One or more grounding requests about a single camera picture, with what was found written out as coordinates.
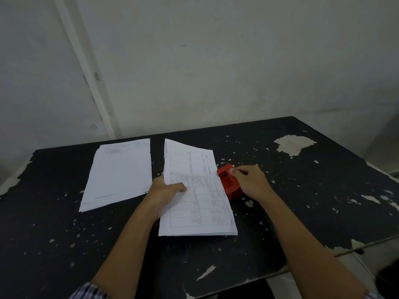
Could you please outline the printed table paper stack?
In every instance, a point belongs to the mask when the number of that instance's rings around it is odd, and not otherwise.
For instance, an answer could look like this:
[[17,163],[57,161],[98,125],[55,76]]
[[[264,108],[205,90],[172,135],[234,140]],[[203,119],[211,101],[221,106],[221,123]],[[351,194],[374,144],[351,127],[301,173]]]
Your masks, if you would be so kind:
[[237,236],[237,226],[212,150],[164,142],[164,182],[183,183],[165,206],[158,236]]

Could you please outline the checked left shirt sleeve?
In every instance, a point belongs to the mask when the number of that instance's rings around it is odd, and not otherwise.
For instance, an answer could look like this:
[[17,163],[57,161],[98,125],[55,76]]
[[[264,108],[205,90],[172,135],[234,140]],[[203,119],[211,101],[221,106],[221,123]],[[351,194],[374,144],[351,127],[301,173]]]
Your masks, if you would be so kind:
[[78,287],[68,299],[111,299],[99,286],[87,282]]

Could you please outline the plain white paper stack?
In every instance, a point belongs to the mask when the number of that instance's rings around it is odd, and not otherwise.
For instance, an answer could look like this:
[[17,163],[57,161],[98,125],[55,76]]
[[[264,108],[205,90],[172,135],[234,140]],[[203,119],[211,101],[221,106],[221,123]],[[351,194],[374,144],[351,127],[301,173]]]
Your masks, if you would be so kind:
[[147,193],[152,183],[150,139],[100,145],[79,212],[90,211]]

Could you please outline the person's right hand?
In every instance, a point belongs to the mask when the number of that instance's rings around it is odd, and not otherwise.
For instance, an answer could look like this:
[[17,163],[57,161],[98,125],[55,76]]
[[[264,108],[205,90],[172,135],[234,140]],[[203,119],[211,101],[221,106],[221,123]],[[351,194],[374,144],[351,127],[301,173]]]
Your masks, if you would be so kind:
[[248,175],[234,176],[245,195],[256,200],[260,204],[265,204],[277,197],[276,193],[269,185],[265,174],[257,165],[248,166]]

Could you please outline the white wall conduit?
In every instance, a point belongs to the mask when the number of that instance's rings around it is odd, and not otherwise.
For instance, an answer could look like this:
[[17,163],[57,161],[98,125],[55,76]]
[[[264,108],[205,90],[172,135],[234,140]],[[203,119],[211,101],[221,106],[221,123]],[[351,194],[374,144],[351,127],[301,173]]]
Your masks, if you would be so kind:
[[81,66],[99,114],[111,139],[123,137],[117,115],[97,63],[94,48],[79,10],[77,0],[53,0],[73,51]]

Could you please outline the red stapler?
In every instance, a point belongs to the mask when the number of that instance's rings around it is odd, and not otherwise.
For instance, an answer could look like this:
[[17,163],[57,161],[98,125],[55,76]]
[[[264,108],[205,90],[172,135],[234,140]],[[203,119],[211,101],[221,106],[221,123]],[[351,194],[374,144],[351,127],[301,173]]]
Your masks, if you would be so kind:
[[234,166],[232,164],[228,163],[217,170],[217,175],[221,180],[222,186],[229,200],[233,200],[244,195],[239,182],[230,173],[230,169],[233,167]]

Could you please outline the person's right forearm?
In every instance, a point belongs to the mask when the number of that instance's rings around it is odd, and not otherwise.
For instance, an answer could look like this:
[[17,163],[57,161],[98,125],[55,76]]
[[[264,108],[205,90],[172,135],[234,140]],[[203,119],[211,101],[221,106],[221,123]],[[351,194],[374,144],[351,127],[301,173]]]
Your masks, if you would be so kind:
[[368,289],[309,232],[272,190],[255,196],[275,228],[303,299],[365,299]]

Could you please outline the person's left hand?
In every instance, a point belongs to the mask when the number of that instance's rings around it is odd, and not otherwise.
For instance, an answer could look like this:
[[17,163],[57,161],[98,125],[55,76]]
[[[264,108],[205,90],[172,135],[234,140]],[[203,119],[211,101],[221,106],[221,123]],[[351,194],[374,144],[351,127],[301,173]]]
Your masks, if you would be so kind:
[[152,181],[152,185],[141,205],[144,207],[146,212],[150,214],[154,221],[160,219],[163,209],[174,199],[177,194],[184,193],[179,192],[175,195],[170,195],[166,191],[164,176],[158,176]]

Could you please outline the person's left forearm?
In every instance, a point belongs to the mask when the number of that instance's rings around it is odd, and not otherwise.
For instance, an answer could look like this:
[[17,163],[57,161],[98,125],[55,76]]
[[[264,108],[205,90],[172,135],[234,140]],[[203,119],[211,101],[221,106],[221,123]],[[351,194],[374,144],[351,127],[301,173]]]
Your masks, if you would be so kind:
[[111,299],[134,299],[152,226],[163,206],[141,202],[92,282]]

